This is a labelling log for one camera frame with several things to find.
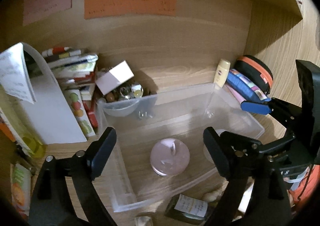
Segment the stack of books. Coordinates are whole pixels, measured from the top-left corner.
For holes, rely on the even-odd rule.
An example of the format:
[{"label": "stack of books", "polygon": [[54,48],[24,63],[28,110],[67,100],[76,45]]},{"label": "stack of books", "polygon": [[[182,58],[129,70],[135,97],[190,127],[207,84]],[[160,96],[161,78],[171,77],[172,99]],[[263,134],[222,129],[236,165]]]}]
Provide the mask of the stack of books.
[{"label": "stack of books", "polygon": [[95,117],[92,117],[96,105],[93,93],[97,54],[87,53],[86,49],[59,47],[43,51],[42,56],[57,79],[84,135],[94,135],[93,128],[98,126]]}]

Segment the black cable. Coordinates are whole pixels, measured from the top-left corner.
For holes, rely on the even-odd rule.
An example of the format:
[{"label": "black cable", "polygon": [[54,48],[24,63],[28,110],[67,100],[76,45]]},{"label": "black cable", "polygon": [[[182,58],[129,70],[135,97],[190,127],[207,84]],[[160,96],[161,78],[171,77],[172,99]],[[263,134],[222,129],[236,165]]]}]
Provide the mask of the black cable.
[{"label": "black cable", "polygon": [[300,200],[300,197],[301,197],[301,195],[303,194],[303,192],[305,191],[305,189],[306,189],[306,187],[307,187],[307,184],[308,184],[310,175],[311,175],[311,173],[312,173],[313,166],[314,166],[314,164],[311,164],[310,171],[309,171],[308,176],[307,176],[307,179],[306,179],[306,183],[304,184],[304,187],[303,187],[301,193],[300,193],[299,196],[298,196],[298,201],[301,201],[301,200]]}]

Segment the bolt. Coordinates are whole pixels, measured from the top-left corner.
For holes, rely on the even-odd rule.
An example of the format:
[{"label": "bolt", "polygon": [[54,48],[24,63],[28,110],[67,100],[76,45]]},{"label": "bolt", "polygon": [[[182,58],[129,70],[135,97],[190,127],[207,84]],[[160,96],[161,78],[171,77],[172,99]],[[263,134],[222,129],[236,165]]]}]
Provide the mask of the bolt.
[{"label": "bolt", "polygon": [[242,151],[236,150],[235,155],[237,157],[243,157],[244,153]]},{"label": "bolt", "polygon": [[84,150],[79,150],[78,152],[76,152],[77,157],[83,157],[84,154],[85,154]]},{"label": "bolt", "polygon": [[53,156],[47,156],[45,160],[46,160],[47,162],[50,162],[50,161],[52,161],[52,159],[53,159]]}]

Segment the orange paper note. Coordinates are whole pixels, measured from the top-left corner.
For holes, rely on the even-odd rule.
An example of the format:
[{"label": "orange paper note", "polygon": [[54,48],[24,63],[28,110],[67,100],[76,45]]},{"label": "orange paper note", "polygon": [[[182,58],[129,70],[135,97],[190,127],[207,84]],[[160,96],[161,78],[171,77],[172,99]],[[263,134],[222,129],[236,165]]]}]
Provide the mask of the orange paper note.
[{"label": "orange paper note", "polygon": [[84,18],[128,13],[175,16],[176,3],[177,0],[84,0]]}]

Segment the white paper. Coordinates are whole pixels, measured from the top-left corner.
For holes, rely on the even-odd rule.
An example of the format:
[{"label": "white paper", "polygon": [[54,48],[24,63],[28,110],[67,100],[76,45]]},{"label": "white paper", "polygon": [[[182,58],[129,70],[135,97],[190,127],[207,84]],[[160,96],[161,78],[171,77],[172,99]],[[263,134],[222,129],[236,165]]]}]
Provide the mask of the white paper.
[{"label": "white paper", "polygon": [[208,209],[208,203],[180,194],[179,200],[174,209],[183,213],[204,217]]},{"label": "white paper", "polygon": [[0,83],[7,94],[32,104],[36,101],[22,43],[17,43],[0,54]]},{"label": "white paper", "polygon": [[99,87],[102,94],[106,95],[132,77],[133,73],[129,65],[126,61],[123,61],[106,74],[99,77],[96,81],[96,85]]},{"label": "white paper", "polygon": [[27,118],[26,124],[38,133],[44,144],[86,142],[87,139],[48,64],[30,45],[23,43],[23,46],[43,73],[42,76],[30,80],[37,102],[34,104],[27,101],[19,102]]}]

